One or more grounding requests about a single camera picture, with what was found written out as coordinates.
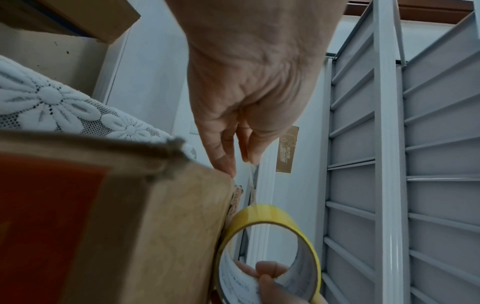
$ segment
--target brown cardboard box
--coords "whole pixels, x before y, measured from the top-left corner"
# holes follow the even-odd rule
[[[29,31],[114,42],[140,15],[127,0],[0,0],[0,22]]]
[[[205,304],[234,189],[178,142],[0,131],[1,302]]]

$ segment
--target flower center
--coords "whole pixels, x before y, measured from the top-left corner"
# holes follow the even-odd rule
[[[127,133],[127,135],[130,135],[132,136],[133,134],[135,134],[135,127],[134,126],[128,126],[126,129],[125,129],[125,133]]]
[[[63,99],[60,92],[52,87],[41,87],[37,95],[42,102],[48,105],[58,105]]]

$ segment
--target brown sticker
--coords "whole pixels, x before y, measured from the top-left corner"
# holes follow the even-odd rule
[[[291,126],[288,131],[278,140],[278,154],[276,157],[276,171],[291,173],[294,162],[295,146],[299,127]]]

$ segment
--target red and brown box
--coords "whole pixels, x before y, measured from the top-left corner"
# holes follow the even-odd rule
[[[234,189],[175,142],[0,131],[0,302],[204,304]]]

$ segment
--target adhesive tape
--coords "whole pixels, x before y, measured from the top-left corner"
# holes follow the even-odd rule
[[[265,204],[240,210],[222,233],[215,258],[213,282],[225,304],[262,304],[256,278],[243,273],[226,250],[232,237],[243,229],[258,225],[278,225],[298,238],[298,250],[289,270],[275,279],[289,293],[311,302],[320,291],[321,271],[317,254],[294,220],[283,210]]]

